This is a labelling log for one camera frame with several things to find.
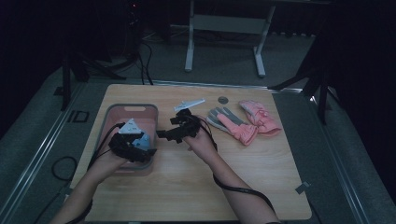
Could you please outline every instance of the pink glove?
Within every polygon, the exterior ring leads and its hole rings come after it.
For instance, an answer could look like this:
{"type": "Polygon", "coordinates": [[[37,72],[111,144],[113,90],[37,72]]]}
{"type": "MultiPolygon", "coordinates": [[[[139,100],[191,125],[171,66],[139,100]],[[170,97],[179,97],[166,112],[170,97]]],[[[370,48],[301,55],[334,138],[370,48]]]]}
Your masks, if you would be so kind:
{"type": "Polygon", "coordinates": [[[258,133],[256,126],[246,124],[226,107],[211,109],[206,120],[213,126],[229,133],[245,146],[250,145],[258,133]]]}
{"type": "Polygon", "coordinates": [[[255,101],[240,101],[245,109],[248,120],[259,128],[259,133],[264,136],[275,136],[282,130],[269,115],[264,105],[255,101]]]}

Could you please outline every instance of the light wood surface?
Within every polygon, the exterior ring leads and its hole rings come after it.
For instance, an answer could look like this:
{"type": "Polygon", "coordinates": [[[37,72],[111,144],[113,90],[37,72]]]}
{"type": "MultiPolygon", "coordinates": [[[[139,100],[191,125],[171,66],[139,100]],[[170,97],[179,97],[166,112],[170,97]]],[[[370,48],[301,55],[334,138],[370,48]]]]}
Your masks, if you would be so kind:
{"type": "MultiPolygon", "coordinates": [[[[191,113],[206,117],[209,109],[227,106],[240,119],[248,121],[240,100],[263,103],[281,124],[271,92],[262,89],[110,85],[93,124],[71,187],[85,174],[94,151],[107,109],[114,104],[153,104],[158,107],[158,129],[176,126],[170,118],[181,101],[205,98],[191,113]],[[229,99],[227,105],[218,102],[229,99]]],[[[274,137],[258,135],[249,147],[227,133],[210,126],[219,146],[219,154],[251,187],[264,193],[273,203],[280,219],[311,217],[290,146],[282,131],[274,137]]],[[[236,220],[221,189],[214,183],[207,165],[184,142],[157,138],[153,170],[147,176],[113,175],[102,183],[93,199],[86,220],[111,221],[216,221],[236,220]]]]}

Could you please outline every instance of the pink plastic container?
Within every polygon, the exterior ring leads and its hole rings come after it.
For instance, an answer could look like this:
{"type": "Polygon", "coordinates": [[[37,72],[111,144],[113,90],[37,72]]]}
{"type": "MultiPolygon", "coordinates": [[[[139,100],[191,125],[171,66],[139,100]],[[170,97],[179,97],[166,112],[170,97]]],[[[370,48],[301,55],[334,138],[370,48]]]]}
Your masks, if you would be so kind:
{"type": "MultiPolygon", "coordinates": [[[[100,146],[103,139],[109,130],[117,123],[127,122],[129,119],[134,119],[137,126],[149,136],[150,148],[155,148],[158,108],[155,105],[112,105],[106,112],[105,120],[102,124],[102,129],[99,138],[96,142],[96,148],[100,146]]],[[[108,136],[103,144],[103,147],[110,149],[108,143],[114,133],[117,133],[119,128],[115,128],[108,136]]],[[[149,175],[152,171],[152,163],[154,156],[147,162],[130,162],[128,161],[116,172],[116,174],[129,174],[129,175],[149,175]]]]}

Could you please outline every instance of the white metal frame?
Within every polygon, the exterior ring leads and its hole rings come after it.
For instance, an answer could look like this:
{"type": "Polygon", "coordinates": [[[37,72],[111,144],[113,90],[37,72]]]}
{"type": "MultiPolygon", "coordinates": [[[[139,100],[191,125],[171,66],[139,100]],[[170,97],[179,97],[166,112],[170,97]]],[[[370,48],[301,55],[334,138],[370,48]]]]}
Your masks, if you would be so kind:
{"type": "Polygon", "coordinates": [[[236,18],[222,16],[208,16],[194,14],[194,0],[190,0],[190,29],[189,45],[187,47],[185,71],[192,71],[192,59],[194,54],[194,30],[209,30],[221,32],[235,32],[244,34],[261,35],[261,41],[253,48],[259,77],[265,77],[264,64],[262,62],[262,47],[268,35],[271,20],[275,12],[275,6],[271,6],[266,19],[236,18]]]}

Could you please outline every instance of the tape piece on table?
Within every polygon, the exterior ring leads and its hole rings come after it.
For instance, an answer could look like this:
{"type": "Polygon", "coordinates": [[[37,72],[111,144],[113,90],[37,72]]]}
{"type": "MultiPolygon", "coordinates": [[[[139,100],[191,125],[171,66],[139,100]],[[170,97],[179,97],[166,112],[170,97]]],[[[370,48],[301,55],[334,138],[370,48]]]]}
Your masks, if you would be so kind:
{"type": "Polygon", "coordinates": [[[311,185],[308,184],[306,181],[303,182],[297,189],[298,194],[302,194],[306,189],[308,189],[311,185]]]}

